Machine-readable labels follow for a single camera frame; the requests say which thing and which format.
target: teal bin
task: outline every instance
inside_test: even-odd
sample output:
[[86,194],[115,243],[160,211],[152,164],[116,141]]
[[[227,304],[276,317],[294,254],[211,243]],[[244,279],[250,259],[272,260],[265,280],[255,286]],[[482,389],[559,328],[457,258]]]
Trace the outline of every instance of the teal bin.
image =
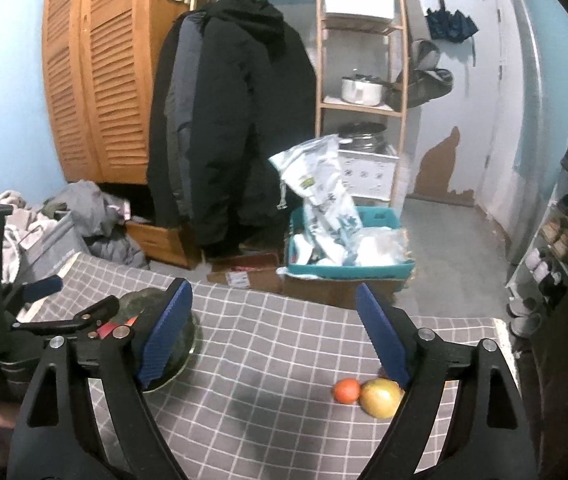
[[[391,208],[386,207],[358,207],[357,212],[364,227],[391,227],[398,229],[401,222]],[[304,228],[304,211],[301,208],[294,210],[290,216],[290,233],[288,240],[288,272],[291,274],[313,274],[327,280],[407,280],[415,262],[408,260],[403,264],[387,267],[325,267],[315,265],[298,265],[295,248],[292,246],[292,235]]]

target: silver bolt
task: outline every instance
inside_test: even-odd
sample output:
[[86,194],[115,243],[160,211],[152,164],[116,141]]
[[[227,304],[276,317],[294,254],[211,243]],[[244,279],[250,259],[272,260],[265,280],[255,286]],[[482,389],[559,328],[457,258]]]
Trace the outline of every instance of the silver bolt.
[[435,332],[433,332],[430,328],[421,328],[417,330],[417,335],[420,339],[424,339],[424,341],[432,341],[435,339]]
[[129,333],[130,328],[128,328],[126,325],[120,325],[115,330],[113,330],[113,337],[115,339],[123,339],[125,337],[128,337]]
[[50,340],[50,348],[59,348],[64,344],[65,341],[66,340],[64,339],[63,336],[56,335]]
[[484,341],[482,341],[482,346],[489,352],[494,352],[497,349],[497,343],[492,339],[484,339]]

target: wooden wardrobe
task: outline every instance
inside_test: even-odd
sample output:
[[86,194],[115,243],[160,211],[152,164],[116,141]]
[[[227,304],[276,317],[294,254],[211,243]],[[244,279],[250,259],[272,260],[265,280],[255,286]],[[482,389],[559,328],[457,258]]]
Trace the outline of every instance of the wooden wardrobe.
[[[157,59],[186,10],[168,0],[44,0],[44,88],[66,180],[146,184]],[[128,230],[150,257],[187,267],[199,260],[180,230]]]

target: jacket sleeve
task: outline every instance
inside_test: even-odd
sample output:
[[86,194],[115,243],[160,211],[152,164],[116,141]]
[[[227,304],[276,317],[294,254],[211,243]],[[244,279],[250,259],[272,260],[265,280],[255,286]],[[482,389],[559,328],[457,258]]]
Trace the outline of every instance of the jacket sleeve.
[[244,31],[206,25],[193,104],[189,161],[193,229],[200,246],[224,239],[233,184],[251,126]]

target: gray tablecloth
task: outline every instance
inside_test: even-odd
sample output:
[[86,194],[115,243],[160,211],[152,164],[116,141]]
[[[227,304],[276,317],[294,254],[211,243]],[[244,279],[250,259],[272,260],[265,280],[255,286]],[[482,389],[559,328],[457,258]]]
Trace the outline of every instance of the gray tablecloth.
[[[64,290],[33,320],[72,317],[109,295],[173,278],[80,254]],[[360,407],[336,404],[333,384],[374,378],[379,360],[356,312],[273,294],[193,284],[203,340],[183,374],[145,398],[161,433],[191,479],[356,478],[387,430]],[[444,339],[474,344],[496,338],[512,357],[503,322],[414,317]],[[446,386],[418,469],[437,462],[456,384]],[[109,459],[125,466],[100,382],[91,394]]]

